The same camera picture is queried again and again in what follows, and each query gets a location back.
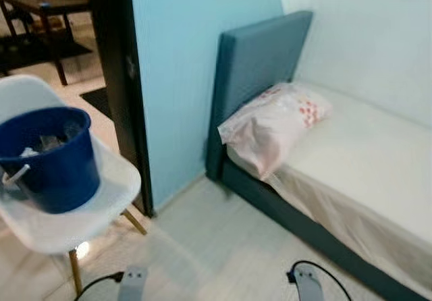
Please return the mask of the mattress with cream sheet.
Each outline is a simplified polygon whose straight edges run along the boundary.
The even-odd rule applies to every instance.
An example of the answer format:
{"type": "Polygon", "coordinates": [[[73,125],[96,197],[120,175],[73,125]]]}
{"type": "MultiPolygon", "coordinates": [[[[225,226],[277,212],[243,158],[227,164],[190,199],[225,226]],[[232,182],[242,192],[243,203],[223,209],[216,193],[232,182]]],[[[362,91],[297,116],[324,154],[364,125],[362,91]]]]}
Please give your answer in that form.
{"type": "Polygon", "coordinates": [[[432,296],[432,202],[429,129],[364,101],[316,88],[334,110],[258,180],[321,224],[362,260],[402,285],[432,296]]]}

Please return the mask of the dark door frame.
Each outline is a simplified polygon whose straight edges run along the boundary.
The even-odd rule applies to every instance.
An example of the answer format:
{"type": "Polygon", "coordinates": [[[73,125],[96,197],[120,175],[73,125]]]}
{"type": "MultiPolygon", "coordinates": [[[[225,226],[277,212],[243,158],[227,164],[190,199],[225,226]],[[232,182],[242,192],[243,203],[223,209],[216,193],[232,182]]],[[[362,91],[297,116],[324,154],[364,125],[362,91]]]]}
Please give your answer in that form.
{"type": "Polygon", "coordinates": [[[134,205],[145,217],[153,218],[157,212],[149,171],[133,2],[88,1],[118,150],[138,168],[142,178],[134,205]]]}

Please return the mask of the white stick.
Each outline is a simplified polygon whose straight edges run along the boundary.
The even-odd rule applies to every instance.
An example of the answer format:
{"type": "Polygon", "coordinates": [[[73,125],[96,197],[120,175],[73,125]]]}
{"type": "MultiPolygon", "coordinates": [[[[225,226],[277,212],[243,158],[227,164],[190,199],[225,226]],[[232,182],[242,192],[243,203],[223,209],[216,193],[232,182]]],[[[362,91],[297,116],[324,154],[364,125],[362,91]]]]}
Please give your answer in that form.
{"type": "Polygon", "coordinates": [[[21,177],[24,177],[24,175],[30,171],[30,165],[28,165],[27,163],[25,163],[24,166],[22,166],[21,168],[18,169],[18,171],[13,174],[10,175],[9,173],[4,173],[3,177],[2,177],[2,184],[3,185],[13,185],[16,184],[18,182],[18,180],[21,177]]]}

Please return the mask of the blue plastic bucket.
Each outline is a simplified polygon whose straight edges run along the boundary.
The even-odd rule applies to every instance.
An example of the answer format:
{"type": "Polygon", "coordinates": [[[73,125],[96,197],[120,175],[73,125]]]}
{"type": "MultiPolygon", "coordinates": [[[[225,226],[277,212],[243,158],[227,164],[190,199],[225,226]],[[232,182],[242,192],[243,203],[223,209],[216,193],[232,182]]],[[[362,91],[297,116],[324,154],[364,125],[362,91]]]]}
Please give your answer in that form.
{"type": "Polygon", "coordinates": [[[0,123],[0,174],[13,175],[27,163],[30,171],[12,186],[41,211],[73,211],[95,196],[100,184],[89,129],[89,114],[75,107],[35,109],[5,120],[0,123]],[[41,135],[52,134],[68,121],[82,126],[77,137],[49,152],[19,158],[25,147],[35,149],[41,135]]]}

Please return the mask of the dark rug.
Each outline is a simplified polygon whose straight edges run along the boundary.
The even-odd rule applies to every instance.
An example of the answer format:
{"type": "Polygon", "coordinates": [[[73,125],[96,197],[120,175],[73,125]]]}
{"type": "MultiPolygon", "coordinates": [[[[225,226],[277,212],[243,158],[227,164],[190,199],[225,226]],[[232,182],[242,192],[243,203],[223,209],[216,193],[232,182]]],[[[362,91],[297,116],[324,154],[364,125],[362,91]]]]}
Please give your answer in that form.
{"type": "Polygon", "coordinates": [[[74,40],[61,38],[51,45],[37,36],[0,36],[0,76],[8,76],[12,70],[40,63],[50,63],[55,51],[61,59],[92,53],[74,40]]]}

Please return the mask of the white chair with wooden legs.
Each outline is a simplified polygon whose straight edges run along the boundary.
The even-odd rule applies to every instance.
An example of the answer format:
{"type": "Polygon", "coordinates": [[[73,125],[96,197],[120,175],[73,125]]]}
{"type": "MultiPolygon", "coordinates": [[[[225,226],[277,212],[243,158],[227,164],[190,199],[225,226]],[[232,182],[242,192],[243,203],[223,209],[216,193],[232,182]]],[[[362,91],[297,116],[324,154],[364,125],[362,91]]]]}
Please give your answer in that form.
{"type": "MultiPolygon", "coordinates": [[[[0,79],[0,123],[47,107],[70,106],[38,77],[16,75],[0,79]]],[[[95,196],[73,211],[59,214],[41,211],[21,190],[3,185],[0,174],[0,190],[4,192],[4,197],[0,198],[0,217],[29,249],[41,254],[67,252],[78,294],[84,288],[77,246],[105,232],[120,215],[132,217],[128,208],[141,190],[138,170],[92,134],[90,139],[99,173],[99,189],[95,196]]]]}

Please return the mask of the dark floor mat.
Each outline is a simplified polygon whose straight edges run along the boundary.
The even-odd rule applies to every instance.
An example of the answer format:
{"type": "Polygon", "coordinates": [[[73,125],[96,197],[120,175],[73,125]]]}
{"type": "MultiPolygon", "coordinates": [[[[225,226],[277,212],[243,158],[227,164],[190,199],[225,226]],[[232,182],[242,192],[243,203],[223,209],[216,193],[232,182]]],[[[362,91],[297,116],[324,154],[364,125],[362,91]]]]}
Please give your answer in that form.
{"type": "Polygon", "coordinates": [[[110,100],[106,88],[93,89],[92,91],[80,94],[90,106],[95,107],[100,113],[111,119],[110,100]]]}

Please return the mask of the pink pillow with coloured dots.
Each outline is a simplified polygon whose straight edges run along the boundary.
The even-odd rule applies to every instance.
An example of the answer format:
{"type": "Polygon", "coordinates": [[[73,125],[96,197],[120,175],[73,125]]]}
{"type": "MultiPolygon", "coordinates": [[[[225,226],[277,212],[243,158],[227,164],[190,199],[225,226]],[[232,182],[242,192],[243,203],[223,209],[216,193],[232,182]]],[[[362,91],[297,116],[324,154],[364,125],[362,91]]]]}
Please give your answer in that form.
{"type": "Polygon", "coordinates": [[[281,82],[244,104],[217,130],[221,143],[253,168],[258,180],[265,180],[287,160],[292,147],[332,111],[332,103],[311,88],[281,82]]]}

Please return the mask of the dark wooden dining table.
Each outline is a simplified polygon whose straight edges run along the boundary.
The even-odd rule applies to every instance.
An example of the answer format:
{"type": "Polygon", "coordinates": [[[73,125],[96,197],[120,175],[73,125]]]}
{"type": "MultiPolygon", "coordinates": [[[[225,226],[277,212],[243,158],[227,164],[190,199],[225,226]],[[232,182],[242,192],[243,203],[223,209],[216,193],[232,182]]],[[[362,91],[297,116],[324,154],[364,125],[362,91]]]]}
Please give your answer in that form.
{"type": "MultiPolygon", "coordinates": [[[[27,14],[33,22],[39,22],[41,32],[33,32],[28,28],[25,29],[26,36],[37,36],[43,39],[47,45],[51,45],[53,40],[65,38],[75,40],[69,15],[78,12],[89,12],[89,0],[0,0],[0,12],[3,14],[4,22],[9,29],[10,36],[16,38],[18,33],[14,26],[14,20],[17,18],[27,26],[28,20],[24,18],[27,14]],[[52,8],[41,10],[40,2],[49,2],[52,8]]],[[[63,86],[68,85],[67,75],[62,64],[62,59],[52,52],[52,63],[57,70],[59,79],[63,86]]]]}

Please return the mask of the grey rubbish piece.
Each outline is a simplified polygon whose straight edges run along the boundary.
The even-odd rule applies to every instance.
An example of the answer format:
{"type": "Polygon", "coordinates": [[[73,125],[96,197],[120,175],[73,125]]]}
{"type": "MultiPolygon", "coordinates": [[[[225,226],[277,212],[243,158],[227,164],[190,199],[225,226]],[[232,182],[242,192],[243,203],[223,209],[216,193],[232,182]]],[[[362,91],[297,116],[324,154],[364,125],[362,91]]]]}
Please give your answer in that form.
{"type": "Polygon", "coordinates": [[[35,148],[38,153],[45,153],[59,148],[67,144],[69,140],[77,137],[82,132],[82,126],[78,123],[68,121],[62,125],[59,130],[52,132],[52,134],[43,134],[39,137],[39,144],[35,148]]]}

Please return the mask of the blue upholstered headboard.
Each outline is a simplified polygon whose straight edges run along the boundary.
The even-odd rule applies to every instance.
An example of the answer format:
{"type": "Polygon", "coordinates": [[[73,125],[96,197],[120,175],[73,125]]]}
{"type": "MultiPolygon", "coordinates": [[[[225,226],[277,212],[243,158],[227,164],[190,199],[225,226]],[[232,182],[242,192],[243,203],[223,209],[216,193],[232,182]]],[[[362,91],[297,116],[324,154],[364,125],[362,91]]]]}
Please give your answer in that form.
{"type": "Polygon", "coordinates": [[[218,126],[265,89],[294,77],[313,17],[295,11],[219,35],[205,159],[210,180],[220,180],[226,157],[218,126]]]}

